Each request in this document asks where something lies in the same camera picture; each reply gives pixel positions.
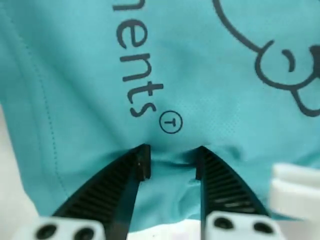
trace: teal t-shirt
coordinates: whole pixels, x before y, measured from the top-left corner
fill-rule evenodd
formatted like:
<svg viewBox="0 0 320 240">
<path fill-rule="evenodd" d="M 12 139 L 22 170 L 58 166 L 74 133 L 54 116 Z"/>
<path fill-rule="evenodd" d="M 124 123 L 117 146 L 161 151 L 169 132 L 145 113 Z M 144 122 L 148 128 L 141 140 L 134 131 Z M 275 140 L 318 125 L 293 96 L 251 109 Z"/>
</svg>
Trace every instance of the teal t-shirt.
<svg viewBox="0 0 320 240">
<path fill-rule="evenodd" d="M 273 163 L 320 167 L 319 0 L 0 0 L 0 103 L 52 214 L 141 144 L 131 231 L 200 215 L 194 149 L 266 203 Z"/>
</svg>

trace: black line drawing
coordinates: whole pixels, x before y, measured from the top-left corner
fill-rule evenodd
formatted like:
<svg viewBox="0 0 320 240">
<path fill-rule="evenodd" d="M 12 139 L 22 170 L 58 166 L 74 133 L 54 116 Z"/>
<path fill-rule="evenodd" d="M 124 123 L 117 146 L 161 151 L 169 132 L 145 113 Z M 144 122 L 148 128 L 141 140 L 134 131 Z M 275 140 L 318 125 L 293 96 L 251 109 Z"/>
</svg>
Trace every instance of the black line drawing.
<svg viewBox="0 0 320 240">
<path fill-rule="evenodd" d="M 224 9 L 221 5 L 221 0 L 212 0 L 213 6 L 215 9 L 216 14 L 218 15 L 220 21 L 225 26 L 225 28 L 244 46 L 246 46 L 251 51 L 257 54 L 255 59 L 255 72 L 257 76 L 261 79 L 262 82 L 267 84 L 270 87 L 285 90 L 291 92 L 297 106 L 299 107 L 300 111 L 309 117 L 317 117 L 320 115 L 320 108 L 319 109 L 310 109 L 304 105 L 301 100 L 301 96 L 299 94 L 299 90 L 304 88 L 305 86 L 309 85 L 312 81 L 320 78 L 320 45 L 312 45 L 309 47 L 310 54 L 313 57 L 313 71 L 310 75 L 302 80 L 300 83 L 297 84 L 282 84 L 278 82 L 274 82 L 267 77 L 267 75 L 262 70 L 262 59 L 268 49 L 275 43 L 275 41 L 269 40 L 263 47 L 260 47 L 250 41 L 246 36 L 244 36 L 240 31 L 236 29 L 236 27 L 229 21 L 228 17 L 224 13 Z M 282 54 L 288 59 L 289 61 L 289 72 L 293 72 L 296 68 L 296 60 L 294 55 L 289 49 L 283 49 Z"/>
</svg>

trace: stitching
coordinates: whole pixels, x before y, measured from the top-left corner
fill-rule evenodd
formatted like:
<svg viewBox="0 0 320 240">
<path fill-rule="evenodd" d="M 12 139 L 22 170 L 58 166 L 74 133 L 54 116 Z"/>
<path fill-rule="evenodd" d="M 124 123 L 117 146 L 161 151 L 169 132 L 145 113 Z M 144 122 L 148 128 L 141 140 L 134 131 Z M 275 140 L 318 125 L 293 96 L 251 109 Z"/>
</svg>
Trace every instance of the stitching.
<svg viewBox="0 0 320 240">
<path fill-rule="evenodd" d="M 26 50 L 26 52 L 27 52 L 27 54 L 29 56 L 30 62 L 32 63 L 32 67 L 33 67 L 33 70 L 34 70 L 34 72 L 36 74 L 36 77 L 39 80 L 41 91 L 42 91 L 42 95 L 43 95 L 43 102 L 44 102 L 44 106 L 45 106 L 45 112 L 46 112 L 46 116 L 47 116 L 47 120 L 48 120 L 48 124 L 49 124 L 49 128 L 50 128 L 51 140 L 52 140 L 53 160 L 54 160 L 54 173 L 55 173 L 55 175 L 56 175 L 56 177 L 58 179 L 58 182 L 60 183 L 60 185 L 62 187 L 62 190 L 63 190 L 65 196 L 68 198 L 69 195 L 67 193 L 67 190 L 66 190 L 66 187 L 64 185 L 64 182 L 63 182 L 63 180 L 62 180 L 62 178 L 61 178 L 61 176 L 59 174 L 59 169 L 58 169 L 58 151 L 57 151 L 57 145 L 56 145 L 56 138 L 55 138 L 55 134 L 54 134 L 52 118 L 51 118 L 51 115 L 50 115 L 48 98 L 46 96 L 46 90 L 45 90 L 45 86 L 44 86 L 44 83 L 43 83 L 43 77 L 42 77 L 42 75 L 41 75 L 41 73 L 39 71 L 38 66 L 36 65 L 36 63 L 34 61 L 34 57 L 33 57 L 33 54 L 31 52 L 29 46 L 26 44 L 25 40 L 20 35 L 20 33 L 18 31 L 18 28 L 15 25 L 15 22 L 13 21 L 13 19 L 8 15 L 8 12 L 7 12 L 4 4 L 2 5 L 2 8 L 4 10 L 5 15 L 9 19 L 10 23 L 12 24 L 13 29 L 17 33 L 17 36 L 18 36 L 20 42 L 23 44 L 23 46 L 24 46 L 24 48 L 25 48 L 25 50 Z"/>
<path fill-rule="evenodd" d="M 4 16 L 7 17 L 8 19 L 10 19 L 8 14 L 7 14 L 7 12 L 6 12 L 6 10 L 5 10 L 5 8 L 4 8 L 3 2 L 0 2 L 0 3 L 1 3 L 0 4 L 0 8 L 1 8 L 1 10 L 3 10 Z M 17 56 L 15 54 L 12 54 L 12 56 L 13 56 L 14 61 L 16 63 L 16 67 L 17 67 L 17 69 L 19 71 L 21 79 L 22 79 L 22 81 L 24 83 L 24 86 L 27 86 L 26 76 L 24 75 L 23 70 L 22 70 L 21 66 L 19 65 L 18 58 L 17 58 Z M 34 122 L 35 122 L 37 146 L 38 146 L 39 154 L 41 156 L 40 159 L 42 160 L 43 159 L 43 151 L 41 149 L 41 144 L 40 144 L 40 136 L 39 136 L 39 129 L 37 127 L 38 125 L 37 125 L 37 120 L 36 120 L 36 113 L 34 111 L 34 108 L 32 107 L 32 102 L 31 102 L 31 97 L 30 97 L 30 93 L 29 92 L 27 93 L 27 97 L 28 97 L 28 99 L 27 99 L 28 103 L 31 106 L 32 117 L 34 118 Z"/>
</svg>

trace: white plastic part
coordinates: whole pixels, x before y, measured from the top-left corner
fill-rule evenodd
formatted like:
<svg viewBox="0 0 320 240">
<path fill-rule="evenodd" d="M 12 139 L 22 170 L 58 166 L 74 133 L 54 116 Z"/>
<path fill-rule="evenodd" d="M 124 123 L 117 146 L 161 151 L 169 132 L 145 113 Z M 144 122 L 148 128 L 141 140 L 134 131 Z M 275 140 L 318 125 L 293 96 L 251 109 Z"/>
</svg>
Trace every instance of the white plastic part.
<svg viewBox="0 0 320 240">
<path fill-rule="evenodd" d="M 55 226 L 56 230 L 47 238 L 37 237 L 39 231 L 46 226 Z M 87 237 L 79 237 L 79 233 L 87 234 Z M 13 236 L 12 240 L 106 240 L 103 225 L 98 221 L 62 218 L 62 217 L 40 217 L 34 222 L 21 227 Z"/>
<path fill-rule="evenodd" d="M 233 227 L 229 229 L 219 227 L 218 221 L 221 219 L 222 221 L 227 219 L 229 222 L 231 222 Z M 214 211 L 206 218 L 205 240 L 285 239 L 286 238 L 281 232 L 281 229 L 278 226 L 277 222 L 273 221 L 270 217 L 267 216 Z"/>
<path fill-rule="evenodd" d="M 287 163 L 273 166 L 269 207 L 272 211 L 308 222 L 306 240 L 320 239 L 320 170 Z"/>
</svg>

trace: cartoon drawing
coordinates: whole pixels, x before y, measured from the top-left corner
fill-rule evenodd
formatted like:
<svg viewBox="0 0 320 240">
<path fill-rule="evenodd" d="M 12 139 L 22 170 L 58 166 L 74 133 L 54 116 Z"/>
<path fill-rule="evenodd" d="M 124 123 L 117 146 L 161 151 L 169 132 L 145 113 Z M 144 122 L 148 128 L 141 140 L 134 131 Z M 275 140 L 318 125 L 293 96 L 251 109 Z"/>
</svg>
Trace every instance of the cartoon drawing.
<svg viewBox="0 0 320 240">
<path fill-rule="evenodd" d="M 305 79 L 301 79 L 299 82 L 295 82 L 293 84 L 287 84 L 278 82 L 272 79 L 272 77 L 268 76 L 268 73 L 264 71 L 262 61 L 265 54 L 272 48 L 275 43 L 274 39 L 269 39 L 263 46 L 258 46 L 251 40 L 249 40 L 243 33 L 241 33 L 233 23 L 231 23 L 229 17 L 227 16 L 225 9 L 222 5 L 223 0 L 212 0 L 214 9 L 216 11 L 217 16 L 219 17 L 222 24 L 225 28 L 244 46 L 246 46 L 249 50 L 256 53 L 256 59 L 254 63 L 255 72 L 259 79 L 261 79 L 265 84 L 270 87 L 288 91 L 292 94 L 297 106 L 301 110 L 303 114 L 309 117 L 317 117 L 320 115 L 320 108 L 319 109 L 311 109 L 304 103 L 301 98 L 300 90 L 308 86 L 313 81 L 320 81 L 320 45 L 317 45 L 316 42 L 313 45 L 309 45 L 309 52 L 313 58 L 313 69 L 311 70 L 309 76 Z M 281 51 L 282 55 L 285 56 L 289 61 L 289 68 L 288 71 L 290 73 L 295 71 L 296 68 L 296 60 L 291 50 L 283 49 Z"/>
</svg>

